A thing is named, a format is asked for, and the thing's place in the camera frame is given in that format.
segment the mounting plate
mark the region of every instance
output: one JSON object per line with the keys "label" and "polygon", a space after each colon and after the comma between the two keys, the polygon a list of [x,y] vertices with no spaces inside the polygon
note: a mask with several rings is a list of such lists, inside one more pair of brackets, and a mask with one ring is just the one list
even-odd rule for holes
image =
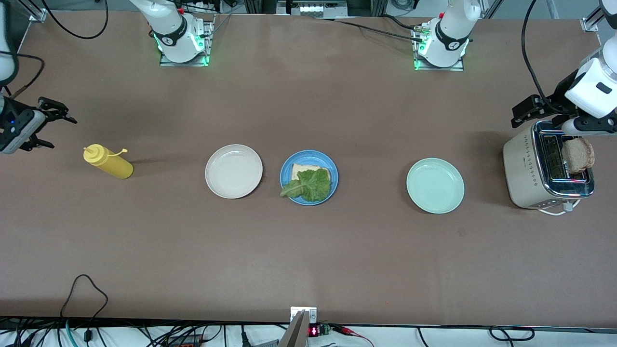
{"label": "mounting plate", "polygon": [[308,311],[310,313],[310,323],[314,324],[317,323],[317,307],[304,307],[304,306],[291,306],[291,316],[289,318],[289,321],[291,322],[292,320],[294,320],[294,317],[296,316],[296,314],[298,313],[298,311]]}

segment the white floor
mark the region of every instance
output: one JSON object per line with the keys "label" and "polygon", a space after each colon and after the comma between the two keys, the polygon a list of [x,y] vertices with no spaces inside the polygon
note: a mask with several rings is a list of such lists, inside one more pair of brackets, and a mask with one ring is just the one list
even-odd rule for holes
{"label": "white floor", "polygon": [[[375,347],[423,347],[416,328],[413,327],[352,327],[353,330],[369,338]],[[219,326],[207,327],[204,338],[212,338],[218,331]],[[149,328],[153,338],[157,337],[169,328]],[[274,325],[247,325],[245,331],[251,345],[256,346],[273,340],[279,340],[285,331]],[[225,334],[218,336],[202,347],[225,347],[225,335],[227,347],[241,347],[241,330],[239,325],[229,325],[225,328]],[[84,329],[76,329],[72,335],[78,347],[85,347],[83,342]],[[452,328],[422,328],[422,333],[429,347],[509,347],[507,342],[492,339],[487,330],[478,329],[452,329]],[[134,328],[102,328],[107,347],[146,347],[149,340]],[[103,347],[96,331],[93,331],[94,339],[90,347]],[[511,332],[511,337],[523,337],[529,333]],[[72,347],[64,329],[60,330],[63,347]],[[15,333],[0,335],[0,346],[8,346],[14,342]],[[33,346],[39,341],[39,335],[35,338]],[[356,337],[347,337],[335,332],[317,338],[309,338],[309,347],[321,347],[335,343],[340,347],[371,347],[368,342]],[[609,333],[574,333],[574,332],[536,332],[536,337],[527,342],[514,342],[515,347],[601,347],[617,346],[617,334]],[[58,347],[56,331],[50,332],[42,345],[43,347]]]}

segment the metal bracket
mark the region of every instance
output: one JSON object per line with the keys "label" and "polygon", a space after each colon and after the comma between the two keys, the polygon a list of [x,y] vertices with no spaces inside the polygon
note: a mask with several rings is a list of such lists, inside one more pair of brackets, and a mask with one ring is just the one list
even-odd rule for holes
{"label": "metal bracket", "polygon": [[291,306],[289,321],[293,321],[298,311],[307,311],[309,314],[310,323],[317,323],[317,307]]}
{"label": "metal bracket", "polygon": [[587,17],[581,19],[583,31],[598,31],[598,23],[604,19],[604,11],[600,6],[596,7]]}

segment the table surface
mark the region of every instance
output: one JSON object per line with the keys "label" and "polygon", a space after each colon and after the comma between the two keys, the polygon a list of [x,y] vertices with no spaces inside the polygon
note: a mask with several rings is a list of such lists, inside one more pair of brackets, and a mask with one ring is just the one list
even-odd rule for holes
{"label": "table surface", "polygon": [[[82,35],[101,16],[58,13]],[[32,26],[22,52],[47,66],[19,99],[61,101],[79,123],[41,132],[55,149],[0,157],[1,315],[56,316],[87,273],[110,297],[107,317],[284,322],[306,305],[341,323],[617,327],[616,140],[592,139],[597,191],[573,213],[522,210],[508,195],[510,109],[536,92],[521,21],[479,21],[463,73],[414,71],[408,41],[274,15],[232,17],[207,68],[164,68],[146,28],[138,12],[111,12],[89,41],[51,20]],[[547,93],[598,46],[577,21],[532,21],[528,33]],[[20,63],[15,90],[36,71]],[[92,143],[127,148],[135,174],[88,165]],[[204,180],[231,143],[264,168],[237,200]],[[302,149],[339,169],[324,204],[278,196],[283,162]],[[463,176],[449,214],[407,195],[407,171],[426,157]],[[101,303],[83,281],[66,315]]]}

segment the mustard bottle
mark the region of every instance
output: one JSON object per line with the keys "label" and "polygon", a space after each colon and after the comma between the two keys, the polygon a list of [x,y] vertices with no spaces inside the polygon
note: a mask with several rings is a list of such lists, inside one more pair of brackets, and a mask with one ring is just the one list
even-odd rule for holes
{"label": "mustard bottle", "polygon": [[133,165],[119,156],[126,152],[128,151],[123,148],[119,153],[110,154],[109,149],[106,147],[99,144],[91,144],[88,147],[84,147],[83,159],[108,174],[123,180],[133,174]]}

